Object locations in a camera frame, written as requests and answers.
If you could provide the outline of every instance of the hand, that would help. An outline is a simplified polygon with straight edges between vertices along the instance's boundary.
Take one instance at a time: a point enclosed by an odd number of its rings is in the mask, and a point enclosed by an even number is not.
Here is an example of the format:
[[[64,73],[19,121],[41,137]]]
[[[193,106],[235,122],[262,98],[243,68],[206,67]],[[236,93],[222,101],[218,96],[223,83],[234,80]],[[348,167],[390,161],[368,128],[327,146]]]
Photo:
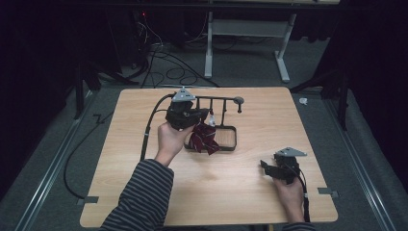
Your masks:
[[[299,179],[294,178],[293,183],[287,185],[285,181],[273,178],[273,183],[278,189],[279,199],[285,208],[288,222],[304,222],[302,210],[303,188]]]
[[[192,131],[194,126],[177,131],[166,122],[158,128],[159,151],[157,152],[155,160],[165,167],[170,165],[173,158],[183,148],[186,136]]]

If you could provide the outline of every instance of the table top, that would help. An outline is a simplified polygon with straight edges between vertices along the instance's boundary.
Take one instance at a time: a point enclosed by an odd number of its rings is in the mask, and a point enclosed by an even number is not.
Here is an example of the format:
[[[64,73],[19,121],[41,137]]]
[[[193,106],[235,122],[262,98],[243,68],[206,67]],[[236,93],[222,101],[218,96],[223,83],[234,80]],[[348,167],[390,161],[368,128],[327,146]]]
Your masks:
[[[95,171],[87,203],[81,216],[84,227],[98,227],[117,205],[120,193],[140,159],[143,134],[156,103],[177,89],[124,90],[117,101],[113,120]],[[165,225],[254,224],[286,222],[271,177],[260,167],[269,165],[273,154],[286,147],[306,152],[296,158],[307,180],[310,216],[313,222],[335,221],[333,200],[319,194],[326,188],[319,164],[300,120],[292,96],[286,88],[189,89],[197,96],[244,99],[238,105],[227,101],[224,125],[237,128],[234,151],[209,156],[183,149],[172,161],[175,172]],[[159,109],[166,109],[165,100]],[[209,101],[200,100],[201,108]],[[216,122],[221,120],[222,101],[214,101]],[[157,112],[151,124],[146,159],[157,153],[157,127],[166,112]]]

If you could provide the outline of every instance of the striped shirt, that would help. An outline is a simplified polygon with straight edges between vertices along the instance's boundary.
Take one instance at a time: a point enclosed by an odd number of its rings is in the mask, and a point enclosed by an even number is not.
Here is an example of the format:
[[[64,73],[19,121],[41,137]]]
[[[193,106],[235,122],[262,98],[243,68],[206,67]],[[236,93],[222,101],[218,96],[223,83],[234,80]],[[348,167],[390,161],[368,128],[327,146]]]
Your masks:
[[[174,172],[155,160],[143,160],[99,230],[162,230],[173,186]],[[284,231],[315,230],[311,223],[286,225]]]

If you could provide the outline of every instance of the metal bracket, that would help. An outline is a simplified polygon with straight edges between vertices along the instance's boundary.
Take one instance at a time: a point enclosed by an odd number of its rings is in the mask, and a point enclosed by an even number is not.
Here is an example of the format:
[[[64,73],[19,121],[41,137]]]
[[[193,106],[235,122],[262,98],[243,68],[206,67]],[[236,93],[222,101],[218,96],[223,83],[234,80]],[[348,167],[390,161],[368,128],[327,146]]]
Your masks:
[[[182,87],[172,98],[172,102],[186,102],[195,100],[195,95],[191,94],[185,87]]]
[[[332,191],[330,188],[318,188],[319,194],[330,194],[332,198],[340,197],[337,191]]]
[[[292,147],[287,147],[287,148],[277,151],[276,155],[286,156],[286,157],[296,157],[296,156],[307,156],[307,153],[296,150]]]
[[[78,199],[77,205],[96,204],[98,200],[99,196],[87,196],[85,199]]]

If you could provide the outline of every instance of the red object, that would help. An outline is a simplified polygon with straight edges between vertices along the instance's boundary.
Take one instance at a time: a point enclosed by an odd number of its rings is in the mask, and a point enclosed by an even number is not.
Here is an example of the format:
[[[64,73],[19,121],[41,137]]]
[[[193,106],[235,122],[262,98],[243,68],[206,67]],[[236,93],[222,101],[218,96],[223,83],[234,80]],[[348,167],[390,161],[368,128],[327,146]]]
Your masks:
[[[201,153],[202,149],[207,149],[209,155],[220,150],[219,145],[214,141],[216,128],[206,123],[200,122],[192,129],[189,140],[189,147]]]

